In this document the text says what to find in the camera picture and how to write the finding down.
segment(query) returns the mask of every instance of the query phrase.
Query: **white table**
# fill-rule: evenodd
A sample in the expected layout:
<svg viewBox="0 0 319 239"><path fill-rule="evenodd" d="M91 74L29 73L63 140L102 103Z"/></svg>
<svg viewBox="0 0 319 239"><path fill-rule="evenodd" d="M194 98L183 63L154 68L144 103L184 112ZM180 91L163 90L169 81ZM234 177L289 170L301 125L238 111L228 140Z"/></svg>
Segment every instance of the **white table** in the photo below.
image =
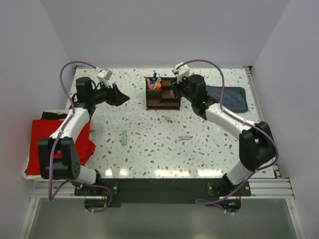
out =
<svg viewBox="0 0 319 239"><path fill-rule="evenodd" d="M116 83L130 100L120 107L106 103L97 106L92 121L96 131L90 139L96 144L94 155L86 166L97 169L104 178L220 178L239 160L238 141L221 127L204 121L182 99L180 111L146 110L143 76L172 77L171 69L111 69L110 83ZM205 77L207 85L220 86L221 78L215 69L190 70ZM258 115L244 69L223 69L226 86L243 87L249 111L242 117L258 122ZM70 95L76 92L75 80L90 77L98 83L96 71L78 67ZM169 116L171 122L163 118ZM128 144L121 145L123 130ZM178 136L191 135L180 141ZM272 168L254 175L255 178L274 178Z"/></svg>

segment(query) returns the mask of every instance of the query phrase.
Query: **desk organizer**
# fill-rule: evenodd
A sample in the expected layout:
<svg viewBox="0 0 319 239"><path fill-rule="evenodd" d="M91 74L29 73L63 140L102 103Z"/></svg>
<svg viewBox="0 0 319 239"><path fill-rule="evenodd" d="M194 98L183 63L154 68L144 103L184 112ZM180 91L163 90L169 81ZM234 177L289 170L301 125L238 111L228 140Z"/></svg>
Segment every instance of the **desk organizer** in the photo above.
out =
<svg viewBox="0 0 319 239"><path fill-rule="evenodd" d="M180 99L170 94L170 86L172 77L161 77L161 89L150 90L147 79L146 85L146 109L147 110L179 110Z"/></svg>

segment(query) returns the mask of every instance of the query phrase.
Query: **red object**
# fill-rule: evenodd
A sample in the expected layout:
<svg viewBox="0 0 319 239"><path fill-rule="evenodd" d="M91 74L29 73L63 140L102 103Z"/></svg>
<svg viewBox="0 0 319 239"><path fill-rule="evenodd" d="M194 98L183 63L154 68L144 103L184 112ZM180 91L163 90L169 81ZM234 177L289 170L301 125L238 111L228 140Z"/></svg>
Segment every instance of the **red object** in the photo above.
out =
<svg viewBox="0 0 319 239"><path fill-rule="evenodd" d="M158 83L158 85L156 86L156 89L157 89L157 90L160 90L160 89L161 89L161 83Z"/></svg>
<svg viewBox="0 0 319 239"><path fill-rule="evenodd" d="M39 175L40 164L38 156L38 142L42 138L48 138L62 124L62 120L37 119L32 122L31 144L29 153L29 164L26 170L27 175ZM90 123L87 123L80 132L75 147L79 154L81 165L84 165L94 153L95 144L89 140ZM55 158L60 158L61 153L56 153Z"/></svg>

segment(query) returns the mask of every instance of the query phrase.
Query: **gray cloth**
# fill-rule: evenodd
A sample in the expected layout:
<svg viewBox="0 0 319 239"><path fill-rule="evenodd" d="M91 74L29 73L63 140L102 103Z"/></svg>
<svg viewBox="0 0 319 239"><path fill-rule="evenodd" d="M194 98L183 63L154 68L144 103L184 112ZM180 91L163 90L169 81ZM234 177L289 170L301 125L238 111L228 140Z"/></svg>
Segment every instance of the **gray cloth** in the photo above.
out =
<svg viewBox="0 0 319 239"><path fill-rule="evenodd" d="M206 86L208 95L219 100L221 87ZM248 111L246 92L241 87L225 87L223 105L234 113L245 113Z"/></svg>

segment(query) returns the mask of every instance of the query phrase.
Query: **red fabric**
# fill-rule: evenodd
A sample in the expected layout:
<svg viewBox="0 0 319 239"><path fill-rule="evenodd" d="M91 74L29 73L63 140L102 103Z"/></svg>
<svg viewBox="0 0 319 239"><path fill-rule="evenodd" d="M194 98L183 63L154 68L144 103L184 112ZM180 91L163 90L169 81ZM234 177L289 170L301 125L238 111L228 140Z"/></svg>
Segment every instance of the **red fabric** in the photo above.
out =
<svg viewBox="0 0 319 239"><path fill-rule="evenodd" d="M40 165L38 156L38 142L42 138L48 138L62 124L62 120L37 119L32 122L31 144L29 153L29 164L26 170L27 175L39 175ZM87 123L75 142L81 165L84 165L94 153L95 144L89 140L90 123ZM56 153L55 158L60 158L61 153Z"/></svg>

